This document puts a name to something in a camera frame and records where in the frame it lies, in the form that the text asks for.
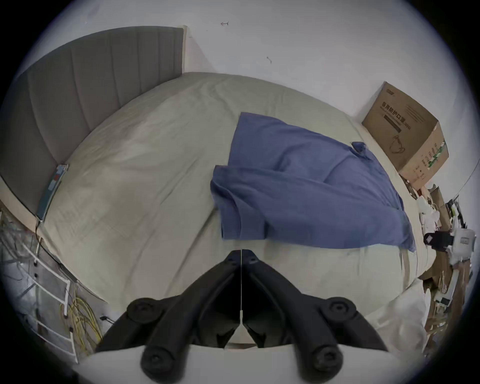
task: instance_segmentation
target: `black device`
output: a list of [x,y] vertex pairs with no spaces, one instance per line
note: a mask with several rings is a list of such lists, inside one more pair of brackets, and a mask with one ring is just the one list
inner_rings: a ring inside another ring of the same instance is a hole
[[224,348],[243,325],[259,348],[294,344],[304,380],[322,383],[341,369],[338,344],[387,350],[355,305],[302,294],[250,250],[228,257],[181,295],[131,302],[96,352],[145,345],[143,372],[159,383],[182,376],[188,345]]

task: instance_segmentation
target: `cardboard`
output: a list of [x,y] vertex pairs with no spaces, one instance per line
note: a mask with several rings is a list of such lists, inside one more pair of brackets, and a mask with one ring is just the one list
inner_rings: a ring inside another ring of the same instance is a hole
[[416,191],[448,159],[439,121],[389,83],[384,83],[362,124]]
[[436,187],[431,190],[430,196],[432,197],[432,202],[437,206],[437,209],[440,212],[440,228],[442,231],[449,231],[452,228],[450,214],[448,213],[449,210],[445,205],[440,188]]

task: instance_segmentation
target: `white bedding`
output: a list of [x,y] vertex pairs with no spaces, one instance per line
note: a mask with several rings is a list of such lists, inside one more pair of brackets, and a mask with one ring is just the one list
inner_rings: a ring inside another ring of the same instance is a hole
[[[404,200],[417,252],[222,240],[209,183],[214,165],[227,163],[242,111],[347,144],[366,142]],[[87,288],[121,311],[139,297],[181,293],[239,248],[252,249],[302,292],[347,297],[363,314],[397,297],[433,263],[416,203],[370,134],[343,112],[276,84],[184,74],[104,121],[69,164],[41,233]]]

